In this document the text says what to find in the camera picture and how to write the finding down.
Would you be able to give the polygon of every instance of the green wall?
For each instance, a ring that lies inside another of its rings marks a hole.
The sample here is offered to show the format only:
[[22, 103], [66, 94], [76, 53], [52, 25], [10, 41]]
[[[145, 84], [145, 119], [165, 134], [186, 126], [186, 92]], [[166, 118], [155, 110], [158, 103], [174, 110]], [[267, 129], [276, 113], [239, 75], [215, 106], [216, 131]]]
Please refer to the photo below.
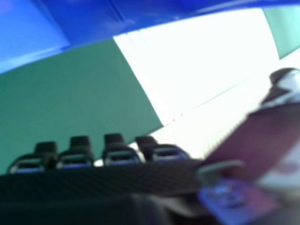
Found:
[[60, 150], [89, 135], [97, 157], [105, 133], [129, 142], [162, 126], [114, 41], [89, 45], [0, 76], [0, 173], [42, 141]]
[[264, 13], [280, 58], [300, 48], [300, 7], [266, 8]]

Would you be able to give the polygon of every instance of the black mesh fabric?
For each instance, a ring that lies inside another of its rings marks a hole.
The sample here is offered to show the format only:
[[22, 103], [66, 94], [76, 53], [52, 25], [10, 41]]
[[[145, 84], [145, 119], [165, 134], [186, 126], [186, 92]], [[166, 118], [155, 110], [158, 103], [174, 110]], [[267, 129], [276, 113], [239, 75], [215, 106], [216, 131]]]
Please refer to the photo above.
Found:
[[0, 177], [0, 202], [51, 202], [122, 194], [179, 195], [196, 191], [201, 161], [146, 163]]

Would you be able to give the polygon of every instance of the green surface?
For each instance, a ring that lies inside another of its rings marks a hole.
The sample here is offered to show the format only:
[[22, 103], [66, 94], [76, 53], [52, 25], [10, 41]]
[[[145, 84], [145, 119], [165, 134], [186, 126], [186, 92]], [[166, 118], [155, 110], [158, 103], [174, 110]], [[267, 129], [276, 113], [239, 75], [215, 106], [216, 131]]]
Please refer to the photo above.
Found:
[[110, 40], [18, 68], [0, 76], [0, 173], [37, 142], [89, 135], [97, 157], [103, 134], [127, 141], [160, 128], [148, 98]]
[[264, 13], [280, 58], [300, 48], [300, 7], [266, 8]]

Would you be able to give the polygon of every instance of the maroon strap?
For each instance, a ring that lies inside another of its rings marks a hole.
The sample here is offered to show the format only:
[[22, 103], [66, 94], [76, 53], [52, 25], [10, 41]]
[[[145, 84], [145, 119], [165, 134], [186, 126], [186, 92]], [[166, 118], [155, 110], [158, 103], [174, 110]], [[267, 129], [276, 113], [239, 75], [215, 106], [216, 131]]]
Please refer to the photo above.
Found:
[[274, 166], [300, 139], [300, 105], [265, 109], [248, 118], [203, 162], [240, 159], [252, 181]]

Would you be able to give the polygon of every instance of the blue surface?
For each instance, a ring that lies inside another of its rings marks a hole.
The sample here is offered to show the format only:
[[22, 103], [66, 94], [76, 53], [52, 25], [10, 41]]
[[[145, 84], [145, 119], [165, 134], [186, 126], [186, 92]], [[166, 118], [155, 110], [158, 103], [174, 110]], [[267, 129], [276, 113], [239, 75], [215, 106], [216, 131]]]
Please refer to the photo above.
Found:
[[300, 0], [1, 0], [0, 73], [115, 35], [219, 11]]

